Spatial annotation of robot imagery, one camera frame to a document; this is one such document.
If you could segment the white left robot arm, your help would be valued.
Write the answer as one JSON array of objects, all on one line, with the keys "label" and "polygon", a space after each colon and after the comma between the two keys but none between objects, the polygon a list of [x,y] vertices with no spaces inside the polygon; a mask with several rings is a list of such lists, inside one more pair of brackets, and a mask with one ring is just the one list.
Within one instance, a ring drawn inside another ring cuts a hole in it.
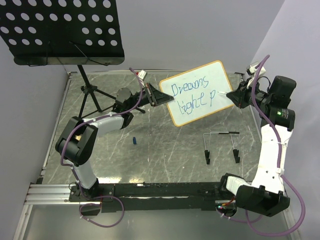
[{"label": "white left robot arm", "polygon": [[93,172],[90,157],[98,137],[111,131],[122,130],[132,121],[132,110],[145,105],[157,107],[174,100],[174,97],[157,90],[150,83],[133,94],[129,88],[118,90],[112,110],[102,116],[84,119],[72,117],[55,144],[60,164],[70,167],[81,195],[87,201],[99,195],[99,180]]}]

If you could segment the blue marker cap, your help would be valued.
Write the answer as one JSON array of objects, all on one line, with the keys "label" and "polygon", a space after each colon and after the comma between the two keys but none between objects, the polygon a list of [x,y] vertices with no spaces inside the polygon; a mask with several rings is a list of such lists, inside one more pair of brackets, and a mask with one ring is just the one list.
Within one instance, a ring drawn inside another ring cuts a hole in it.
[{"label": "blue marker cap", "polygon": [[133,137],[133,138],[132,138],[132,141],[133,141],[133,144],[134,144],[134,145],[137,144],[137,139],[136,139],[136,137]]}]

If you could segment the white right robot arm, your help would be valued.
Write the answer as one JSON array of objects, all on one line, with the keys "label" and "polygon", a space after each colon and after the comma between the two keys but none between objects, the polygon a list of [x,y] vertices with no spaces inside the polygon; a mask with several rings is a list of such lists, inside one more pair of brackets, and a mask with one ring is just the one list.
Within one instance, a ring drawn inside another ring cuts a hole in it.
[{"label": "white right robot arm", "polygon": [[227,93],[227,97],[239,108],[257,105],[268,117],[261,120],[261,150],[258,167],[252,183],[231,173],[221,177],[218,193],[223,199],[235,197],[237,207],[272,217],[290,205],[284,195],[284,165],[287,146],[292,136],[296,113],[289,109],[291,94],[297,86],[295,80],[277,75],[267,92],[255,89],[251,93],[248,81]]}]

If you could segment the yellow framed small whiteboard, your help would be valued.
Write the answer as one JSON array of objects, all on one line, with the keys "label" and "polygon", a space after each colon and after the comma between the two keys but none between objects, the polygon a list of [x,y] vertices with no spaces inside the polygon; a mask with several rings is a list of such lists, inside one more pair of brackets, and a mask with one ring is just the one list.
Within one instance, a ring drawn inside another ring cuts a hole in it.
[{"label": "yellow framed small whiteboard", "polygon": [[226,95],[232,86],[224,65],[216,60],[159,82],[160,90],[174,97],[167,103],[173,124],[181,127],[232,107]]}]

